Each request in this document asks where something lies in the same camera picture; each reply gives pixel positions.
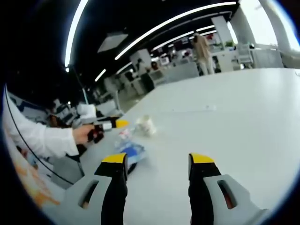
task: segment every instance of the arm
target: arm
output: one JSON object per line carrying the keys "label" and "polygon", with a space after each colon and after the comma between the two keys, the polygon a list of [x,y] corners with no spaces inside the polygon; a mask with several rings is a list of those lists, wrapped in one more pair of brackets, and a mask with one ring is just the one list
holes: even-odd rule
{"label": "arm", "polygon": [[6,98],[6,93],[4,92],[4,125],[16,145],[20,146],[22,149],[28,149],[15,127],[8,104],[22,137],[37,155],[44,157],[63,157],[65,154],[70,156],[78,155],[78,150],[73,137],[73,129],[48,128],[42,124],[28,120],[20,113],[10,97],[8,96]]}

